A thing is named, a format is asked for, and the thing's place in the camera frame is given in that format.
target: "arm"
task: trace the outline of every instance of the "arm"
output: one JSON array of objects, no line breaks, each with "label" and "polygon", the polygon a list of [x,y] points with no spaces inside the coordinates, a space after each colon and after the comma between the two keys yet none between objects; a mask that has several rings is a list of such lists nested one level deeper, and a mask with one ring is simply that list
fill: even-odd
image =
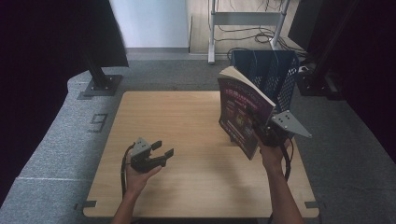
[{"label": "arm", "polygon": [[262,164],[268,175],[275,223],[304,223],[297,204],[291,195],[288,182],[283,176],[281,149],[279,147],[267,147],[260,141],[260,138],[258,139]]},{"label": "arm", "polygon": [[130,165],[126,166],[126,192],[119,209],[111,222],[112,224],[131,223],[134,205],[136,204],[137,198],[146,186],[149,178],[160,172],[161,168],[162,167],[159,166],[150,170],[146,174],[140,174]]}]

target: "book cover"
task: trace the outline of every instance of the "book cover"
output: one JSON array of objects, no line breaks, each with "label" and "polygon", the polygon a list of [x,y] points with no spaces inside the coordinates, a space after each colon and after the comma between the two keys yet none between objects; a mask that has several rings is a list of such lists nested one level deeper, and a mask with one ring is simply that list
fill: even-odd
[{"label": "book cover", "polygon": [[234,67],[227,67],[220,73],[219,124],[230,135],[231,140],[241,147],[247,158],[252,160],[258,141],[253,134],[248,108],[261,121],[266,122],[276,105]]}]

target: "hand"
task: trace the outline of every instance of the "hand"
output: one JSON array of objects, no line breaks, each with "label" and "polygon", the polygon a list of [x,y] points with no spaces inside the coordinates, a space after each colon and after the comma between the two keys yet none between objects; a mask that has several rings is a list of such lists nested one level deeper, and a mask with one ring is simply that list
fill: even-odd
[{"label": "hand", "polygon": [[[127,161],[131,160],[131,153],[128,151]],[[126,165],[126,194],[138,197],[142,192],[143,188],[146,186],[150,177],[158,174],[162,167],[158,166],[148,171],[145,174],[139,173],[134,170],[131,164]]]},{"label": "hand", "polygon": [[[272,173],[282,173],[282,159],[283,159],[283,153],[280,147],[268,147],[265,146],[262,143],[262,140],[260,140],[260,137],[254,132],[254,135],[256,136],[257,140],[259,140],[259,147],[260,147],[260,153],[262,154],[262,165],[264,166],[265,170],[267,173],[272,172]],[[285,148],[288,148],[290,144],[290,140],[287,139],[285,141]]]}]

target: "gray carpet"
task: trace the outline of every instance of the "gray carpet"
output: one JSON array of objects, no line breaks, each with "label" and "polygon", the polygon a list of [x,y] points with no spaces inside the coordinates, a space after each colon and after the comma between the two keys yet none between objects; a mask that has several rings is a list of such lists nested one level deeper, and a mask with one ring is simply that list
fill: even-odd
[{"label": "gray carpet", "polygon": [[[122,94],[126,91],[216,91],[228,61],[130,61],[131,68],[105,68],[123,75],[113,97],[77,100],[91,77],[68,82],[69,93],[47,135],[15,180],[0,223],[108,223],[82,215]],[[314,135],[296,137],[320,208],[307,223],[396,223],[396,166],[346,102],[302,97],[291,111]],[[92,122],[107,114],[106,122]]]}]

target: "metal frame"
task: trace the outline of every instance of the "metal frame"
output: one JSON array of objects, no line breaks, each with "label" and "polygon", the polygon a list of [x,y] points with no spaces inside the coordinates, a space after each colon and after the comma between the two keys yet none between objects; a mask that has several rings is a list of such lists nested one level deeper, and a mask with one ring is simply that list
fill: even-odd
[{"label": "metal frame", "polygon": [[215,63],[215,25],[267,25],[276,26],[274,38],[270,41],[272,49],[280,49],[277,45],[290,0],[286,0],[280,12],[216,12],[216,0],[212,0],[210,18],[210,37],[208,62]]}]

